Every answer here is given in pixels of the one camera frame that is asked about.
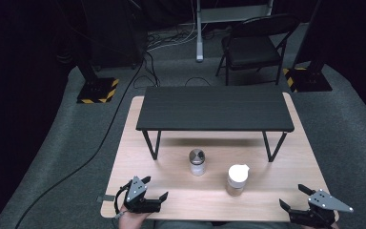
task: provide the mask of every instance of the wooden board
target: wooden board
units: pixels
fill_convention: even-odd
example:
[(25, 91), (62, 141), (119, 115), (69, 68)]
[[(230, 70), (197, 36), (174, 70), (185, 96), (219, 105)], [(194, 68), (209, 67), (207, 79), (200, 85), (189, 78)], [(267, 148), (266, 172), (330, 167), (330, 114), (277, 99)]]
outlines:
[[(162, 132), (158, 160), (151, 157), (141, 132), (135, 130), (143, 96), (132, 100), (125, 129), (112, 168), (106, 195), (115, 196), (133, 176), (151, 176), (145, 198), (169, 192), (160, 213), (150, 219), (289, 221), (281, 198), (294, 209), (308, 209), (307, 197), (297, 189), (328, 188), (316, 163), (294, 103), (284, 94), (295, 130), (288, 133), (274, 162), (268, 162), (263, 135), (259, 132)], [(152, 142), (157, 132), (150, 132)], [(272, 150), (281, 133), (267, 134)], [(199, 148), (206, 155), (206, 173), (190, 172), (189, 152)], [(225, 189), (228, 170), (234, 164), (250, 169), (244, 192), (231, 197)], [(124, 195), (119, 198), (119, 206)], [(112, 201), (104, 201), (104, 218), (112, 218)]]

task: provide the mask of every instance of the gray floor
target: gray floor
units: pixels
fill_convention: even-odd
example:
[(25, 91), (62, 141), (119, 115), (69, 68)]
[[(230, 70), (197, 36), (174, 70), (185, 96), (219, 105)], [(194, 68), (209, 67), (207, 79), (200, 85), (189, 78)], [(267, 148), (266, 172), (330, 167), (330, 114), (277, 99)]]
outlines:
[[(293, 64), (305, 29), (305, 25), (301, 26), (291, 37), (284, 67)], [(151, 51), (161, 86), (224, 85), (222, 75), (214, 76), (222, 54), (221, 37), (204, 42), (203, 63), (195, 62), (195, 40)], [(239, 73), (231, 83), (249, 84), (258, 77), (275, 75), (275, 71), (276, 68), (262, 69), (258, 76), (250, 76), (252, 71)], [(145, 92), (133, 85), (128, 87), (135, 72), (116, 68), (97, 73), (99, 77), (118, 78), (120, 83), (110, 103), (85, 105), (75, 103), (84, 78), (78, 69), (71, 71), (57, 118), (2, 212), (0, 228), (14, 228), (37, 197), (90, 158), (86, 166), (39, 199), (20, 228), (113, 228), (110, 219), (101, 217), (101, 203), (96, 200), (106, 191), (131, 100)], [(355, 209), (353, 214), (340, 214), (341, 228), (366, 228), (366, 107), (342, 75), (328, 66), (323, 73), (333, 87), (332, 92), (294, 94), (284, 76), (279, 87), (289, 92), (294, 101), (332, 195)], [(144, 74), (149, 75), (142, 69), (138, 76)], [(139, 78), (134, 85), (150, 86), (151, 81)]]

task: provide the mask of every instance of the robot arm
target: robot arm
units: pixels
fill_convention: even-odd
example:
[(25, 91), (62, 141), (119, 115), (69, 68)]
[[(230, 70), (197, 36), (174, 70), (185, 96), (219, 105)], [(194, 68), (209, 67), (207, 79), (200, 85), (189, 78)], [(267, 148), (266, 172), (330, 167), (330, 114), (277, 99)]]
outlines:
[(335, 211), (354, 212), (353, 208), (323, 190), (311, 190), (302, 184), (298, 184), (298, 189), (306, 195), (309, 195), (308, 205), (310, 208), (308, 210), (300, 211), (291, 209), (290, 205), (281, 199), (279, 200), (281, 208), (288, 212), (292, 223), (333, 229), (331, 225), (336, 221)]
[(126, 185), (120, 188), (118, 191), (114, 208), (115, 213), (118, 215), (120, 211), (118, 210), (117, 200), (120, 194), (127, 190), (126, 196), (124, 198), (124, 206), (132, 213), (153, 213), (159, 212), (162, 202), (168, 197), (168, 192), (162, 195), (159, 199), (146, 199), (144, 198), (147, 192), (146, 183), (151, 181), (151, 177), (145, 177), (139, 179), (137, 176), (133, 177)]

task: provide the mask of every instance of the chair backrest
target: chair backrest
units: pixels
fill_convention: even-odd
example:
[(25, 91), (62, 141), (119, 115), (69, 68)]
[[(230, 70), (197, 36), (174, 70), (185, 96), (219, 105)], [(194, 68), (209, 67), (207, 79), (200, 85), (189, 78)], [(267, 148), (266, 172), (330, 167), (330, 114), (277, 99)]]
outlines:
[(231, 38), (248, 36), (269, 36), (287, 33), (284, 39), (293, 33), (300, 21), (291, 14), (275, 14), (247, 19), (231, 31)]

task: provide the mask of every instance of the stand base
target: stand base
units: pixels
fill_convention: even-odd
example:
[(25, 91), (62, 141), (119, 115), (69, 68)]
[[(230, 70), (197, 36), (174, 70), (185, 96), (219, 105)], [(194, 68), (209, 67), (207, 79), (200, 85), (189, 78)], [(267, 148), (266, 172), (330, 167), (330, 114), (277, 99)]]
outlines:
[(321, 72), (313, 73), (307, 69), (284, 69), (283, 72), (293, 93), (330, 92), (332, 90)]
[(112, 100), (118, 79), (97, 78), (86, 81), (79, 93), (77, 103), (105, 103)]

